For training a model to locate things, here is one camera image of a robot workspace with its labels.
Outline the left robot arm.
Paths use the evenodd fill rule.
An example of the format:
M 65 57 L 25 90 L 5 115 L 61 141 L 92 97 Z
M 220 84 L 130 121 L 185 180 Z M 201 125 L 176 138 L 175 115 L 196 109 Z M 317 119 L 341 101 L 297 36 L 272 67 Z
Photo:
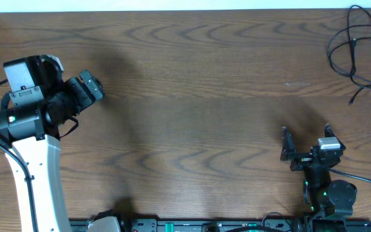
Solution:
M 60 174 L 59 126 L 101 100 L 89 71 L 64 81 L 58 57 L 34 55 L 3 65 L 10 92 L 0 109 L 0 145 L 10 164 L 23 231 L 71 231 Z

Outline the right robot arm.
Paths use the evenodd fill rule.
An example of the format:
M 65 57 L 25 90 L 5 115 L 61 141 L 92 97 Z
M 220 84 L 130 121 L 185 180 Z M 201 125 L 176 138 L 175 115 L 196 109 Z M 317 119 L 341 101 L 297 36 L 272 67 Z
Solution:
M 309 152 L 298 152 L 286 127 L 280 160 L 290 162 L 291 171 L 304 173 L 303 195 L 312 212 L 296 218 L 292 231 L 346 231 L 346 220 L 353 214 L 357 197 L 355 185 L 345 180 L 332 180 L 330 168 L 341 162 L 345 145 L 334 135 L 330 125 L 324 127 L 324 137 Z

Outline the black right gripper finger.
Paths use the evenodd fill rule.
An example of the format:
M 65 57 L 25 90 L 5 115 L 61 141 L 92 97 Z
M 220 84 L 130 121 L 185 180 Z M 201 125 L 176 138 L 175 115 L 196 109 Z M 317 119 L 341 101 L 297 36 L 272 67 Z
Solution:
M 325 133 L 325 137 L 336 137 L 334 132 L 332 131 L 332 129 L 330 127 L 330 124 L 326 124 L 324 126 L 324 133 Z M 340 142 L 340 145 L 341 145 L 340 150 L 343 150 L 343 151 L 346 150 L 346 146 L 339 139 L 338 139 L 338 141 Z
M 283 146 L 281 150 L 280 160 L 288 161 L 296 157 L 297 152 L 293 143 L 292 134 L 289 133 L 288 129 L 284 126 L 283 128 Z

